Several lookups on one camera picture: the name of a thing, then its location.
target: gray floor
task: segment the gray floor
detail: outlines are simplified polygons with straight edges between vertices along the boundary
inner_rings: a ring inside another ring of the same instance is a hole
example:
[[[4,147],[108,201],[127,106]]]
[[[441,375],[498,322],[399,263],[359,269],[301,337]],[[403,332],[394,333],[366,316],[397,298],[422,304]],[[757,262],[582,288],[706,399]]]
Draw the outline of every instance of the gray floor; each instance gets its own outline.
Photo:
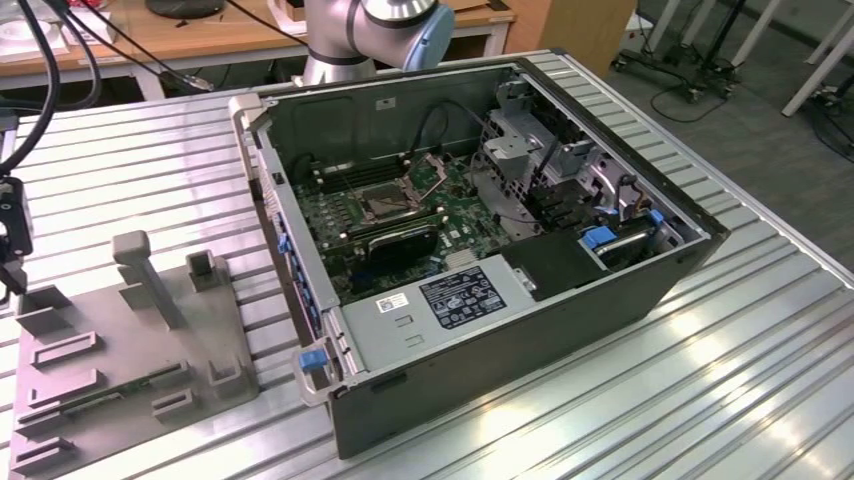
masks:
[[[682,26],[692,1],[682,2],[673,26]],[[665,0],[643,0],[642,11],[658,15]],[[708,45],[726,13],[721,4],[697,45]],[[742,15],[722,50],[730,59],[754,20]],[[633,66],[611,72],[607,83],[680,137],[706,160],[750,192],[784,220],[850,269],[854,270],[854,164],[817,140],[805,113],[786,118],[780,111],[810,75],[804,63],[812,48],[769,30],[741,69],[744,84],[730,101],[702,121],[673,122],[650,108],[650,97],[676,80]],[[829,77],[838,82],[854,72],[840,65]],[[720,101],[705,98],[698,105],[666,96],[657,105],[670,116],[692,118]],[[845,119],[854,132],[854,113]]]

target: cable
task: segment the cable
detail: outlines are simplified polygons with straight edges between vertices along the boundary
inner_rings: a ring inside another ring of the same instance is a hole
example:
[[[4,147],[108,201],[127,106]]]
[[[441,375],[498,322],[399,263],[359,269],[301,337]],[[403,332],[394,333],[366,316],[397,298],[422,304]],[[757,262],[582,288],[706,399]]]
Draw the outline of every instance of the cable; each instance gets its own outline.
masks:
[[[849,142],[852,142],[852,135],[849,135],[849,133],[842,129],[842,126],[840,124],[837,124],[837,122],[833,120],[833,117],[828,115],[828,112],[825,111],[825,109],[822,108],[822,105],[818,103],[813,103],[812,104],[813,107],[816,108],[817,112],[821,114],[821,116],[824,116],[833,124],[834,127],[837,128],[837,130],[840,131],[840,133],[842,133],[842,135],[849,139]],[[846,162],[849,163],[854,163],[854,158],[852,158],[844,151],[841,151],[822,136],[821,131],[818,129],[818,118],[820,115],[816,114],[808,114],[809,120],[810,120],[810,126],[813,127],[813,134],[816,135],[816,139],[825,145],[825,147],[828,147],[828,149],[836,153]]]
[[[655,52],[650,50],[650,37],[647,36],[646,30],[643,28],[643,17],[641,16],[641,0],[638,0],[635,15],[638,16],[638,27],[641,27],[641,36],[643,37],[643,46],[641,47],[641,55],[653,57],[655,55]]]
[[[702,3],[704,3],[704,0],[698,0],[694,6],[692,7],[692,10],[689,10],[689,16],[685,18],[685,23],[682,24],[682,28],[680,28],[680,33],[677,34],[677,38],[680,39],[680,42],[682,42],[682,34],[685,33],[685,30],[689,28],[689,25],[692,24],[692,20],[694,20],[694,14],[697,13],[697,9],[702,5]]]
[[[128,62],[134,63],[136,66],[139,66],[143,70],[146,70],[148,73],[151,73],[155,77],[159,77],[162,80],[164,81],[174,81],[174,79],[171,79],[170,77],[164,77],[160,75],[160,73],[158,71],[155,71],[155,69],[152,69],[148,65],[146,65],[143,62],[140,62],[139,60],[136,60],[134,57],[131,57],[124,51],[122,51],[122,49],[119,49],[112,43],[110,43],[107,40],[104,40],[104,38],[95,33],[95,31],[90,28],[90,26],[76,17],[76,15],[74,14],[74,12],[68,12],[67,13],[68,18],[72,19],[75,21],[75,23],[78,24],[78,26],[83,29],[83,31],[86,31],[86,33],[90,34],[90,36],[98,40],[98,42],[107,47],[116,55],[119,55],[122,58],[124,58]],[[187,83],[187,81],[182,78],[182,79],[176,79],[180,81],[182,85],[184,85]]]
[[[104,17],[104,15],[102,15],[102,12],[98,11],[98,8],[95,8],[92,5],[90,5],[88,2],[80,2],[80,4],[87,8],[87,10],[90,10],[90,12],[92,12],[92,14],[99,18],[99,20],[102,22],[104,22],[104,24],[114,29],[114,31],[116,32],[116,34],[124,38],[128,43],[131,45],[134,45],[140,52],[143,52],[148,58],[151,58],[154,60],[154,62],[160,65],[160,68],[163,68],[167,72],[170,72],[175,78],[178,78],[179,80],[182,80],[184,83],[187,83],[191,87],[198,88],[199,90],[204,90],[204,91],[212,91],[214,90],[214,85],[211,85],[211,82],[208,82],[207,80],[199,78],[199,77],[194,77],[190,75],[186,75],[183,73],[180,73],[179,71],[176,71],[172,67],[170,67],[166,63],[163,63],[163,60],[160,60],[158,57],[155,57],[155,55],[146,49],[146,47],[143,47],[139,42],[136,40],[134,40],[131,38],[131,36],[124,33],[118,27],[116,25],[107,19],[107,17]],[[84,30],[87,31],[87,33],[90,33],[92,35],[92,31],[88,27],[83,26],[83,22],[80,21],[79,18],[75,17],[75,21],[78,22],[78,24],[80,24],[80,26],[84,28]],[[99,41],[107,45],[107,43],[100,40],[100,37],[96,37],[96,39],[99,39]]]
[[[238,2],[235,2],[235,0],[226,0],[226,2],[228,2],[228,5],[231,5],[232,7],[235,7],[238,10],[240,10],[243,12],[243,14],[250,17],[253,20],[255,20],[258,23],[261,23],[262,25],[265,25],[269,29],[271,29],[274,32],[277,32],[279,35],[285,36],[286,38],[290,38],[291,40],[294,40],[297,43],[299,43],[303,47],[309,48],[309,44],[306,43],[306,41],[303,39],[301,39],[299,37],[295,37],[294,35],[291,35],[287,32],[283,32],[282,30],[279,30],[279,27],[277,27],[275,25],[273,25],[271,23],[269,23],[263,18],[261,18],[258,15],[255,15],[253,12],[250,12],[246,8],[243,8],[240,6],[240,4]]]
[[[498,132],[495,131],[495,129],[483,121],[481,116],[475,112],[473,112],[469,107],[466,107],[458,101],[451,100],[450,98],[445,98],[445,99],[439,100],[437,103],[434,103],[433,105],[430,105],[427,107],[427,110],[425,110],[425,114],[422,115],[422,119],[418,122],[418,130],[415,132],[415,138],[413,139],[413,144],[410,145],[410,150],[407,151],[407,156],[411,157],[415,154],[415,150],[418,150],[418,148],[421,147],[422,135],[423,135],[425,127],[427,126],[427,120],[430,120],[430,116],[433,115],[433,112],[439,107],[442,107],[443,105],[451,105],[451,106],[459,108],[471,117],[471,119],[475,122],[478,122],[478,124],[483,127],[485,130],[489,130],[489,132],[494,136],[497,136],[497,137],[499,136]]]
[[[514,221],[514,222],[518,222],[518,223],[535,223],[535,224],[538,224],[538,225],[539,225],[539,221],[537,221],[537,220],[522,220],[522,219],[519,219],[519,218],[509,217],[509,216],[507,216],[507,215],[505,215],[503,213],[498,213],[498,212],[495,213],[495,215],[498,215],[498,216],[499,216],[499,217],[502,217],[502,218],[506,218],[507,220],[511,220],[511,221]]]
[[[655,113],[658,113],[662,117],[665,117],[667,120],[670,120],[673,122],[677,122],[677,123],[697,123],[697,122],[700,122],[704,118],[706,118],[712,114],[712,112],[718,110],[726,104],[726,102],[729,102],[729,100],[730,100],[729,98],[725,98],[721,101],[721,103],[718,103],[718,105],[712,107],[700,116],[697,116],[694,118],[676,118],[676,117],[671,117],[670,115],[667,115],[665,112],[661,111],[661,109],[655,105],[655,100],[658,100],[658,98],[662,95],[665,95],[666,93],[673,92],[677,88],[680,88],[682,86],[684,86],[684,84],[674,85],[673,87],[669,87],[669,88],[663,89],[661,92],[658,92],[655,95],[653,95],[653,98],[650,98],[650,107],[653,108],[653,110],[655,110]]]
[[[840,133],[845,136],[845,138],[848,138],[849,143],[854,144],[854,137],[852,137],[849,132],[845,131],[845,129],[842,128],[842,125],[840,125],[834,120],[834,118],[830,115],[828,115],[828,112],[822,112],[822,115],[828,119],[830,124],[834,126],[834,128],[840,131]]]
[[[537,179],[537,177],[539,177],[541,174],[543,173],[543,170],[546,170],[546,166],[549,165],[549,162],[551,162],[551,157],[555,156],[555,152],[558,151],[559,145],[561,145],[561,137],[555,135],[555,139],[551,142],[551,145],[549,145],[549,150],[546,151],[546,156],[543,157],[543,161],[539,162],[539,165],[534,170],[534,174],[531,175],[531,183],[534,183],[534,180]]]
[[[219,81],[219,83],[216,84],[216,90],[219,90],[220,88],[223,88],[223,85],[226,85],[226,80],[228,80],[228,74],[231,73],[231,64],[228,64],[226,66],[226,73],[223,73],[223,79]]]
[[[676,72],[671,72],[670,70],[663,69],[662,67],[659,67],[658,65],[655,65],[654,63],[649,63],[645,62],[643,60],[638,59],[638,58],[633,58],[631,60],[633,62],[639,63],[643,67],[649,68],[650,70],[654,70],[659,73],[663,73],[666,75],[670,75],[671,77],[677,78],[684,84],[689,84],[692,83],[688,79],[688,77],[684,77],[682,75],[680,75]]]
[[[87,61],[90,62],[90,74],[92,75],[92,87],[90,88],[90,93],[82,100],[71,104],[58,104],[56,106],[58,110],[80,110],[83,108],[90,108],[92,105],[95,105],[95,103],[100,99],[102,87],[103,87],[100,69],[98,68],[98,63],[95,61],[95,55],[92,54],[92,49],[90,48],[90,45],[86,43],[83,35],[80,35],[80,31],[78,30],[78,28],[70,21],[68,17],[66,16],[66,12],[59,7],[56,7],[56,5],[54,5],[52,2],[46,2],[46,3],[48,7],[51,7],[51,10],[54,10],[54,13],[59,17],[59,19],[63,21],[66,27],[68,28],[68,31],[75,37],[75,40],[78,40],[78,43],[83,48],[83,53],[86,54]],[[8,108],[11,110],[42,111],[42,107],[43,105],[40,102],[31,102],[28,100],[0,100],[0,109]]]
[[[22,7],[22,11],[24,12],[24,19],[27,21],[27,26],[32,31],[34,37],[36,38],[36,43],[39,44],[39,50],[42,51],[42,55],[44,56],[44,63],[47,67],[48,74],[48,93],[47,98],[44,100],[44,106],[42,109],[42,114],[39,115],[39,119],[34,124],[32,130],[20,147],[12,152],[10,158],[0,164],[0,176],[6,177],[12,173],[15,167],[18,167],[32,152],[36,144],[42,140],[42,136],[44,135],[46,130],[48,129],[48,124],[51,123],[51,119],[54,118],[54,112],[56,111],[56,101],[59,100],[59,65],[56,64],[56,58],[54,57],[54,51],[51,50],[51,44],[48,43],[48,39],[44,37],[44,32],[42,31],[42,27],[39,26],[39,20],[36,19],[36,14],[30,7],[28,0],[19,0],[19,4]]]

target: vertical post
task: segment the vertical post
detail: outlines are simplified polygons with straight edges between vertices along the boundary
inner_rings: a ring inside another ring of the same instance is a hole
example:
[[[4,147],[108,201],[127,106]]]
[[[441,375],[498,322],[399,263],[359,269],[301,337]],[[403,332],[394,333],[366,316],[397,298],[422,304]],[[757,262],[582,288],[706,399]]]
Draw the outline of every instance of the vertical post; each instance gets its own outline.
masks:
[[[709,18],[709,14],[712,13],[712,9],[716,6],[717,0],[704,0],[704,4],[700,6],[700,10],[697,12],[697,16],[692,21],[692,25],[689,26],[689,30],[685,32],[685,36],[680,40],[682,45],[692,45],[694,43],[694,39],[697,38],[697,34],[700,33],[700,29],[704,28],[704,24],[706,23],[706,19]]]
[[[486,39],[486,45],[483,47],[483,56],[494,57],[505,53],[505,44],[507,43],[507,30],[510,29],[509,23],[498,23],[493,25],[490,30],[490,36]]]
[[[733,29],[733,24],[736,23],[736,19],[738,15],[742,13],[742,9],[745,8],[745,4],[748,0],[736,0],[736,4],[730,7],[730,11],[726,14],[726,19],[724,20],[724,25],[718,31],[718,35],[716,35],[716,41],[712,44],[712,48],[709,49],[709,53],[706,54],[706,59],[704,60],[702,69],[709,71],[713,69],[716,64],[716,59],[718,58],[718,53],[721,52],[721,46],[724,45],[724,41],[730,34],[730,30]]]
[[[852,6],[842,14],[842,17],[840,17],[840,20],[837,21],[833,28],[830,29],[830,32],[825,36],[822,43],[818,45],[818,47],[813,51],[813,55],[810,55],[810,58],[806,59],[806,63],[809,63],[810,65],[816,65],[816,62],[818,62],[818,59],[822,57],[822,55],[828,51],[828,48],[830,48],[830,44],[838,40],[840,34],[842,33],[842,30],[845,29],[846,25],[852,21],[853,16],[854,16],[854,3],[852,3]]]
[[[160,276],[151,266],[150,256],[151,243],[146,232],[138,230],[112,237],[114,260],[134,269],[136,278],[143,284],[158,310],[160,310],[160,315],[163,315],[170,329],[180,328],[186,324],[184,316],[175,305],[175,300],[166,289]]]
[[[163,91],[163,85],[160,85],[160,78],[139,65],[131,67],[131,72],[134,78],[136,78],[139,89],[143,92],[143,98],[147,101],[166,100],[166,92]]]
[[[653,33],[650,34],[650,50],[654,52],[655,48],[658,48],[658,43],[662,41],[662,37],[665,36],[665,32],[667,31],[667,26],[670,25],[670,21],[673,20],[673,15],[677,13],[677,7],[680,6],[681,0],[667,0],[667,5],[665,5],[665,11],[662,12],[662,17],[658,19],[655,23],[655,27],[653,27]]]
[[[794,97],[792,97],[789,104],[784,108],[784,115],[792,117],[798,111],[801,105],[804,105],[804,102],[806,101],[809,96],[813,95],[813,92],[818,88],[818,85],[822,83],[822,80],[825,80],[825,77],[833,70],[833,67],[836,67],[837,63],[840,63],[840,60],[842,60],[842,56],[850,50],[852,45],[854,45],[854,26],[849,28],[848,33],[842,37],[842,40],[840,40],[840,43],[830,51],[830,55],[828,55],[828,58],[813,72],[813,75],[810,75],[810,78],[801,87],[801,90],[798,90]]]
[[[769,2],[768,7],[765,7],[762,16],[760,17],[757,24],[753,26],[753,29],[750,30],[750,34],[745,39],[745,43],[742,43],[742,46],[740,47],[738,52],[736,52],[736,56],[733,57],[732,63],[736,68],[742,66],[742,64],[745,63],[745,60],[748,59],[748,55],[750,55],[750,52],[753,51],[753,47],[757,46],[760,37],[762,36],[766,28],[769,27],[769,23],[772,23],[772,19],[774,18],[774,13],[777,13],[777,8],[780,7],[781,3],[784,3],[784,0],[772,0]]]

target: slotted aluminum surface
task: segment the slotted aluminum surface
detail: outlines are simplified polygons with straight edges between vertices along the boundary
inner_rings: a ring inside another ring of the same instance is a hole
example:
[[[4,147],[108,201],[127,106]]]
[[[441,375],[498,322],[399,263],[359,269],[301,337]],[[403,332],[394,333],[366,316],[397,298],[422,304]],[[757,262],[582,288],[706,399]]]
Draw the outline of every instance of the slotted aluminum surface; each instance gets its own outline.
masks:
[[[210,248],[228,257],[263,386],[254,402],[67,478],[852,476],[852,274],[570,58],[529,58],[733,230],[704,270],[639,323],[342,461],[287,363],[297,335],[227,120],[238,92],[60,114],[19,172],[34,283],[74,294],[119,282],[110,237],[131,229],[148,230],[159,269]],[[6,457],[18,334],[7,315]]]

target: white label sticker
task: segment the white label sticker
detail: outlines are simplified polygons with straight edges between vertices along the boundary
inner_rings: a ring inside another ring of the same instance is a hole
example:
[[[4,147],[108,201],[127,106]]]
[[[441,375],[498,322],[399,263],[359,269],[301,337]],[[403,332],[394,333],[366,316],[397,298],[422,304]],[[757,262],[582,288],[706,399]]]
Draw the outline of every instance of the white label sticker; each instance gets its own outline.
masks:
[[[95,61],[98,62],[99,65],[104,64],[104,63],[120,63],[124,62],[124,58],[122,57],[95,57]],[[88,65],[90,61],[84,58],[83,60],[78,60],[78,64],[80,65]]]
[[[391,297],[381,298],[377,301],[379,313],[390,312],[395,308],[406,307],[409,304],[410,301],[406,299],[406,295],[403,293],[395,293]]]

